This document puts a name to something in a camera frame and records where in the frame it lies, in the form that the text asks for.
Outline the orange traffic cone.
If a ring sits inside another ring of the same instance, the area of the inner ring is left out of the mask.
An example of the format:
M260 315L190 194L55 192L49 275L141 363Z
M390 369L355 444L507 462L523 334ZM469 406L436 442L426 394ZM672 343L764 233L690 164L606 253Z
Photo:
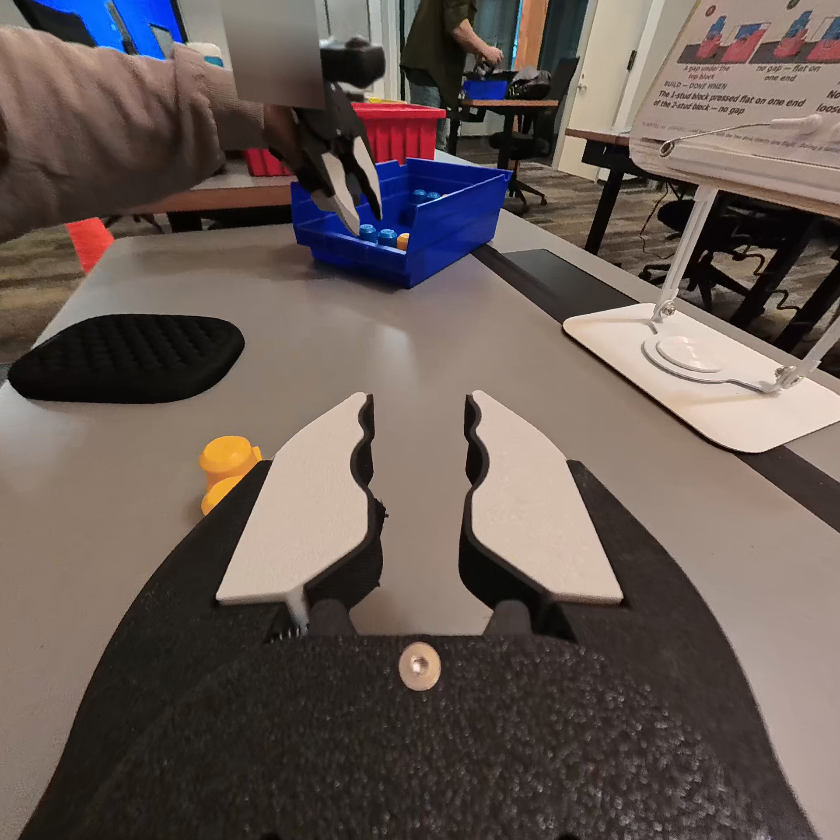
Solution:
M66 230L85 275L90 274L115 241L114 236L99 217L67 223Z

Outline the black bag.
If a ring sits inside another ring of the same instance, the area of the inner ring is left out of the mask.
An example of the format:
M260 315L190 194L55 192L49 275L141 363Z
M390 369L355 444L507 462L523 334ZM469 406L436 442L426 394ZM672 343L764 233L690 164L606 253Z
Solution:
M543 100L549 97L551 86L551 71L526 66L509 81L507 99Z

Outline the wood-top office desk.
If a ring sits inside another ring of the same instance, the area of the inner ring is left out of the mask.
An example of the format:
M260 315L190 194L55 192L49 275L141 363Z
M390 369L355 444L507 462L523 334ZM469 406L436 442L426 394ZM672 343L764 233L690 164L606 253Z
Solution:
M291 184L288 175L252 175L245 159L228 158L224 167L189 191L157 203L106 216L109 228L122 217L150 224L159 233L246 228L291 223Z
M584 249L599 253L625 175L653 179L629 154L629 138L614 131L567 129L567 138L584 141L581 161L608 174L597 204ZM805 248L829 218L777 203L733 193L717 195L702 228L695 250L689 258L684 278L689 289L698 289L703 307L711 310L714 287L739 294L741 303L731 316L731 324L746 329L764 313L771 296L781 289L783 280L802 256ZM751 288L747 288L712 265L715 254L745 257L739 247L753 245L773 250L773 257L761 265Z
M521 161L543 159L554 144L554 123L563 99L465 101L450 113L451 127L447 150L457 150L459 128L481 122L488 112L501 116L500 132L490 136L490 147L497 152L497 168L517 169Z

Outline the pile of mega blocks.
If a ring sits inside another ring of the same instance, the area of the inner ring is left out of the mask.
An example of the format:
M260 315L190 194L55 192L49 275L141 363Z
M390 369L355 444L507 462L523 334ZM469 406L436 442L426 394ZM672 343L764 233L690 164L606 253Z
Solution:
M359 239L370 244L407 251L411 230L416 222L417 209L425 204L437 201L442 197L440 192L414 190L410 193L407 204L399 216L399 224L406 230L388 227L377 228L372 224L360 226Z

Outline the white document stand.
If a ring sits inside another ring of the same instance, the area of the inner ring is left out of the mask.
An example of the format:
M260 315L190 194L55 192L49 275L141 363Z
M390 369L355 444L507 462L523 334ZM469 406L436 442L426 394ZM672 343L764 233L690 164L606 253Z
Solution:
M597 311L563 321L569 338L698 434L722 448L760 454L838 423L839 397L812 379L838 343L838 321L802 360L777 364L677 309L678 285L719 186L838 210L838 163L830 162L838 122L824 112L704 132L643 136L632 131L638 165L698 180L695 205L656 303Z

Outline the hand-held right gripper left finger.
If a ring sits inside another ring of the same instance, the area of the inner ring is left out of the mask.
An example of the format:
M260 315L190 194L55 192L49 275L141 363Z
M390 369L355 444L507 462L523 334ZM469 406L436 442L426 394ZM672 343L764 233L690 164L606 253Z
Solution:
M307 631L316 585L375 540L374 398L356 392L276 452L215 594L220 606L281 603Z

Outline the red storage bin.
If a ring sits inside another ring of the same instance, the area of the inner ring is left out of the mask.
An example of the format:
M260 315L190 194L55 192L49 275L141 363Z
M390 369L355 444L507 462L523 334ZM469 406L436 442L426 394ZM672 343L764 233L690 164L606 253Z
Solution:
M375 164L407 159L433 161L437 148L438 123L446 111L404 101L352 101L352 108L364 124L371 159ZM268 150L244 152L248 173L256 177L292 176L285 162Z

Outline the yellow mega block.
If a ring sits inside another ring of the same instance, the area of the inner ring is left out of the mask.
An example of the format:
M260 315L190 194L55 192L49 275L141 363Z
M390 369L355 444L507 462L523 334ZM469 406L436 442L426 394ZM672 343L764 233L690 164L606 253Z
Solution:
M203 515L215 509L262 460L259 447L253 446L246 437L222 436L210 441L198 457L198 465L206 478L201 502Z

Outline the person's left forearm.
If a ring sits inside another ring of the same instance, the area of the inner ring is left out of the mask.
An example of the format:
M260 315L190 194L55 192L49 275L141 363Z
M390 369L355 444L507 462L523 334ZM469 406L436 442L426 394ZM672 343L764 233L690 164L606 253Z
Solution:
M194 49L171 58L1 33L1 240L189 190L267 147L264 110Z

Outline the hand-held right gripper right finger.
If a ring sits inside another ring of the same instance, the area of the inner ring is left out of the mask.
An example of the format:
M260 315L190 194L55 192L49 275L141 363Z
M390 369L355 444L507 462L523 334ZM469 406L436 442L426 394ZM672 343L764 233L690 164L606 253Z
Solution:
M490 608L520 602L531 617L566 603L619 606L622 587L565 454L483 391L466 395L464 423L466 589Z

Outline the printed instruction sheet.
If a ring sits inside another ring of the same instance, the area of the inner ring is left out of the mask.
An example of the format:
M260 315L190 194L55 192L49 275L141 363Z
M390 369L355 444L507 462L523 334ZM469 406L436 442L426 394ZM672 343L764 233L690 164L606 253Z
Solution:
M696 2L640 106L636 162L838 184L838 1Z

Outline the black mesh pad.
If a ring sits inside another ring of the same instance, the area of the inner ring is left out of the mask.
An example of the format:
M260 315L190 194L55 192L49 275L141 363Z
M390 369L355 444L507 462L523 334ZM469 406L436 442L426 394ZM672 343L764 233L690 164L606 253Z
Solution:
M32 401L173 403L213 388L244 349L243 333L220 318L107 314L34 346L7 381Z

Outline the blue-screen monitor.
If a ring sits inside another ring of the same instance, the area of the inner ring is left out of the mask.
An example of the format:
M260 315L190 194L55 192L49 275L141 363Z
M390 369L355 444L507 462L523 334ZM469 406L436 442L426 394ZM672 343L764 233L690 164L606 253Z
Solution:
M187 41L173 1L14 1L27 25L67 43L167 59Z

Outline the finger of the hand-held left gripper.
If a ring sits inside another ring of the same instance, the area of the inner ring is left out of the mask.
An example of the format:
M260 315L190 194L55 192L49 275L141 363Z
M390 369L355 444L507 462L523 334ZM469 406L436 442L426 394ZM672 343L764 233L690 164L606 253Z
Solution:
M347 150L344 152L344 169L348 176L352 176L361 192L367 198L375 217L382 221L382 193L379 176L375 163L366 139L363 136L355 136L352 141L347 141Z
M313 192L313 202L323 212L337 214L342 225L353 236L359 236L361 221L346 182L346 173L339 158L331 152L321 156L326 186Z

